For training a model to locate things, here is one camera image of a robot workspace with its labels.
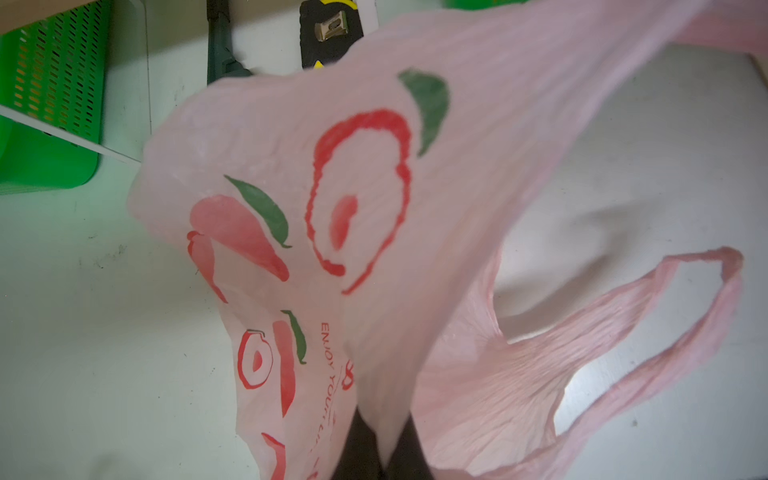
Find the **white tabletop surface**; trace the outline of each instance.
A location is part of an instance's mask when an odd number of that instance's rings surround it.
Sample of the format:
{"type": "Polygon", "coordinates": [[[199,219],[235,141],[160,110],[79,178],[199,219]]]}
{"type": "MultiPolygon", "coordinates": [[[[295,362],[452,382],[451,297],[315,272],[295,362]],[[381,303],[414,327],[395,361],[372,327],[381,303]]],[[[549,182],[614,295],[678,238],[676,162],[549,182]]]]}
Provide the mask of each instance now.
{"type": "MultiPolygon", "coordinates": [[[[203,3],[147,5],[153,124],[204,87],[203,3]]],[[[299,67],[296,6],[233,1],[233,16],[247,19],[235,33],[247,67],[299,67]]],[[[434,6],[379,0],[379,20],[434,6]]],[[[664,254],[731,245],[746,257],[720,353],[606,425],[568,480],[768,475],[766,157],[768,89],[748,60],[670,47],[606,103],[510,232],[497,310],[546,301],[551,312],[504,325],[510,336],[557,321],[664,254]]],[[[184,253],[125,212],[135,171],[103,161],[83,187],[0,197],[0,478],[257,478],[234,434],[232,352],[214,295],[184,253]]],[[[717,284],[716,268],[684,267],[660,307],[577,374],[558,429],[685,331],[717,284]]]]}

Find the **plastic bag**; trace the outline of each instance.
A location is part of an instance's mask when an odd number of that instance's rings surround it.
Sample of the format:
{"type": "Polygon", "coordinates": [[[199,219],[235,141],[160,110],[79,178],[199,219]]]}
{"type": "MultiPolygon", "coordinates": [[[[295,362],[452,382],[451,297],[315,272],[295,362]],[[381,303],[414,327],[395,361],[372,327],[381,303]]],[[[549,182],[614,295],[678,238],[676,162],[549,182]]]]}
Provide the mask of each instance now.
{"type": "Polygon", "coordinates": [[[607,418],[714,353],[740,291],[735,250],[671,257],[509,347],[490,304],[508,228],[612,89],[705,5],[410,15],[334,66],[218,81],[170,116],[129,207],[187,250],[220,300],[237,431],[262,478],[330,477],[356,406],[384,461],[412,408],[436,478],[557,478],[607,418]],[[697,259],[724,264],[707,316],[556,439],[570,375],[628,333],[677,262],[697,259]],[[518,362],[547,380],[546,398],[483,401],[540,380],[518,362]],[[482,414],[466,408],[481,401],[482,414]]]}

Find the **printed leaf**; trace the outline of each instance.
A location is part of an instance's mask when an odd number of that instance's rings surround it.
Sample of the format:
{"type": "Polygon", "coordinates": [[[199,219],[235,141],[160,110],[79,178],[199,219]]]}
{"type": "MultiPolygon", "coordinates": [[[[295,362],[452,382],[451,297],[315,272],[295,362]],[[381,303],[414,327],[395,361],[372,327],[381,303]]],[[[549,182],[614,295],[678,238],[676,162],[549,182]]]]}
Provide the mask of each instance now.
{"type": "Polygon", "coordinates": [[[265,194],[259,187],[255,187],[247,182],[232,178],[229,175],[224,175],[232,185],[237,187],[240,191],[240,195],[243,196],[251,208],[253,208],[266,222],[266,226],[270,229],[272,237],[277,240],[282,248],[290,248],[290,245],[286,245],[285,242],[288,239],[288,220],[280,207],[265,194]]]}
{"type": "Polygon", "coordinates": [[[304,356],[306,355],[306,338],[304,337],[304,332],[301,331],[299,320],[296,319],[296,316],[293,315],[293,312],[290,310],[281,310],[280,312],[288,315],[288,318],[290,319],[290,327],[293,329],[293,336],[296,337],[296,356],[299,358],[299,363],[306,365],[306,362],[304,361],[304,356]]]}
{"type": "Polygon", "coordinates": [[[421,157],[437,138],[445,114],[448,113],[451,102],[448,86],[442,78],[412,68],[401,71],[398,78],[411,92],[422,115],[421,157]]]}

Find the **white table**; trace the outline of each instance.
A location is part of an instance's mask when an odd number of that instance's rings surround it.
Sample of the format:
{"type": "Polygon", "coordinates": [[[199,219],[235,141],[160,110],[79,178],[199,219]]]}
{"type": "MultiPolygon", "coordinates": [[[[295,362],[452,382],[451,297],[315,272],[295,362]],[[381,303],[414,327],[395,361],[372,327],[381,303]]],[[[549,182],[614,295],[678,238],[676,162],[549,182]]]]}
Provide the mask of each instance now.
{"type": "MultiPolygon", "coordinates": [[[[204,87],[203,5],[148,0],[154,126],[204,87]]],[[[248,68],[298,69],[297,6],[233,0],[236,50],[248,68]]],[[[380,0],[379,20],[435,6],[380,0]]],[[[128,58],[140,75],[141,57],[128,58]]],[[[116,102],[130,106],[131,98],[116,102]]],[[[142,127],[119,138],[124,130],[114,130],[113,144],[135,150],[142,127]]],[[[525,311],[600,256],[578,291],[551,304],[558,315],[646,273],[666,253],[728,244],[746,256],[739,318],[720,354],[606,425],[568,480],[768,475],[766,157],[768,90],[749,62],[672,47],[606,103],[509,234],[501,314],[525,311]]],[[[149,238],[125,212],[136,169],[103,161],[83,187],[0,197],[2,478],[257,476],[234,434],[232,352],[214,295],[183,253],[149,238]]],[[[558,428],[691,325],[717,282],[714,268],[684,267],[660,308],[578,373],[558,428]]]]}

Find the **pink plastic bag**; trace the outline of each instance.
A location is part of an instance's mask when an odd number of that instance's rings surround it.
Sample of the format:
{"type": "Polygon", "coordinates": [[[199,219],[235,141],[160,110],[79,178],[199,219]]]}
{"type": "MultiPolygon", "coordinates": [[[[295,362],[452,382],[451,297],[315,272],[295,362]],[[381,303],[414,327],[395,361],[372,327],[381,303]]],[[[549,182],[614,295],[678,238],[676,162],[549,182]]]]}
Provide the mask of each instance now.
{"type": "Polygon", "coordinates": [[[513,346],[490,302],[508,228],[601,102],[706,4],[411,15],[334,66],[218,81],[170,116],[129,207],[220,300],[261,478],[330,477],[356,406],[384,460],[412,409],[436,478],[559,478],[603,422],[714,354],[740,291],[731,249],[670,257],[513,346]],[[573,373],[692,260],[723,262],[710,312],[555,438],[573,373]]]}

